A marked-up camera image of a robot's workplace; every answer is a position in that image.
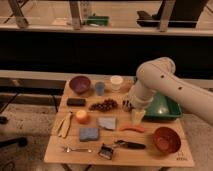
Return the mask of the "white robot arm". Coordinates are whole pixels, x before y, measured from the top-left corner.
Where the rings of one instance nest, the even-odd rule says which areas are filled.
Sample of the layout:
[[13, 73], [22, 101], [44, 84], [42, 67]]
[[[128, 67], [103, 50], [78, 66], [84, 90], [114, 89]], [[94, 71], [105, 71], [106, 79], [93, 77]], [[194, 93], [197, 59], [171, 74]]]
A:
[[173, 99], [213, 126], [213, 93], [176, 77], [175, 63], [168, 57], [142, 63], [136, 70], [136, 83], [128, 92], [128, 100], [136, 109], [144, 109], [155, 92]]

